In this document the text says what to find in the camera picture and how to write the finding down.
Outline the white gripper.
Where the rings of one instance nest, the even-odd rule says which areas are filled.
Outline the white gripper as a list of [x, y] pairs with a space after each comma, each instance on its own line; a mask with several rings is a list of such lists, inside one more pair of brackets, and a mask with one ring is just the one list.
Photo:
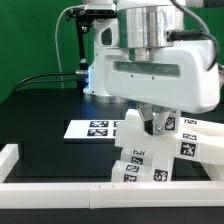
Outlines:
[[[139, 102], [147, 134], [165, 132], [170, 109], [203, 113], [219, 103], [218, 65], [212, 61], [215, 46], [210, 40], [175, 41], [154, 48], [150, 60], [132, 60], [120, 38], [119, 48], [120, 56], [108, 56], [105, 87], [110, 95]], [[164, 108], [153, 116], [151, 105]]]

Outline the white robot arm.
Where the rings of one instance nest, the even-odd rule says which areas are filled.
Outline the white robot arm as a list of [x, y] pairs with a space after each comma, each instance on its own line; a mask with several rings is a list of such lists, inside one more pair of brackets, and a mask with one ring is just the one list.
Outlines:
[[116, 17], [97, 24], [91, 88], [139, 103], [145, 131], [160, 135], [173, 109], [203, 113], [220, 99], [218, 44], [185, 0], [118, 0]]

